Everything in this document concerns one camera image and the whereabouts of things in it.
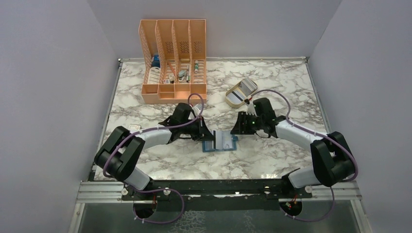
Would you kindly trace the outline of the blue leather card holder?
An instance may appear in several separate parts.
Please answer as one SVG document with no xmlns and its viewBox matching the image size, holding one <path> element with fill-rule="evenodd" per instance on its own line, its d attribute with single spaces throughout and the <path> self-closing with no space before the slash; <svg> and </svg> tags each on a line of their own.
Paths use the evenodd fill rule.
<svg viewBox="0 0 412 233">
<path fill-rule="evenodd" d="M 203 152 L 234 151 L 237 149 L 238 137 L 230 131 L 211 131 L 214 139 L 202 142 Z"/>
</svg>

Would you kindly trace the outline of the silver VIP credit card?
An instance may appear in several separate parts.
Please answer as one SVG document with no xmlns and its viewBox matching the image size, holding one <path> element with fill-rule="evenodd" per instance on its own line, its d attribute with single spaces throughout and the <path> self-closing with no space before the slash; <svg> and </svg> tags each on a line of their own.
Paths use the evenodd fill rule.
<svg viewBox="0 0 412 233">
<path fill-rule="evenodd" d="M 215 149 L 228 150 L 233 148 L 232 135 L 230 131 L 216 131 L 215 132 Z"/>
</svg>

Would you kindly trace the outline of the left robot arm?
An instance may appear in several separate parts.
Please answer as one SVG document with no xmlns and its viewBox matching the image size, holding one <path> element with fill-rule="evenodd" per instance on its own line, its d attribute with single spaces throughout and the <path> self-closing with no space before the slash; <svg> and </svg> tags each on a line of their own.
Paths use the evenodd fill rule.
<svg viewBox="0 0 412 233">
<path fill-rule="evenodd" d="M 187 103 L 179 103 L 173 114 L 153 128 L 132 133 L 123 126 L 116 127 L 94 157 L 94 163 L 104 173 L 134 188 L 140 199 L 152 195 L 151 177 L 136 167 L 140 154 L 148 148 L 167 145 L 183 134 L 193 141 L 212 141 L 214 135 L 203 117 Z"/>
</svg>

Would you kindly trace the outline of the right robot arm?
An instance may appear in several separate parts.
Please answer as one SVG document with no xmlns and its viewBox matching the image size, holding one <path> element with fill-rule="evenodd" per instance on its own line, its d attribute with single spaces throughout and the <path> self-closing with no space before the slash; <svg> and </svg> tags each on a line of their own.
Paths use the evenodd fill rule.
<svg viewBox="0 0 412 233">
<path fill-rule="evenodd" d="M 282 177 L 281 193 L 291 198 L 300 188 L 310 185 L 331 187 L 355 174 L 355 164 L 350 159 L 345 138 L 339 132 L 321 135 L 311 129 L 277 116 L 267 98 L 254 100 L 248 110 L 238 113 L 231 130 L 234 135 L 254 135 L 264 131 L 268 137 L 287 140 L 311 154 L 312 165 L 299 168 Z"/>
</svg>

